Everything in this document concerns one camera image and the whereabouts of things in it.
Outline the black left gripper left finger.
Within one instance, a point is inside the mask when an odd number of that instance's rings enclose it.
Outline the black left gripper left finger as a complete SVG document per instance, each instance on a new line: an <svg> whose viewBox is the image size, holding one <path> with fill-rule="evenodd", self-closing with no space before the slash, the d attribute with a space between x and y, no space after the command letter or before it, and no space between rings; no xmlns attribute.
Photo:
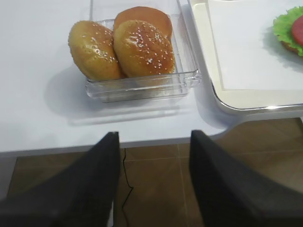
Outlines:
<svg viewBox="0 0 303 227"><path fill-rule="evenodd" d="M2 227L112 227L120 176L118 132L109 132L68 168L0 202Z"/></svg>

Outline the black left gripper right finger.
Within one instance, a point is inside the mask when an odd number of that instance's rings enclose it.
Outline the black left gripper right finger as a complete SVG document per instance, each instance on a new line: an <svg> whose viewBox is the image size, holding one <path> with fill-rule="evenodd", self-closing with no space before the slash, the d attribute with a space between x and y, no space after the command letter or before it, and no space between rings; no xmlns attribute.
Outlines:
<svg viewBox="0 0 303 227"><path fill-rule="evenodd" d="M202 131L191 132L189 171L206 227L301 227L303 195L252 170Z"/></svg>

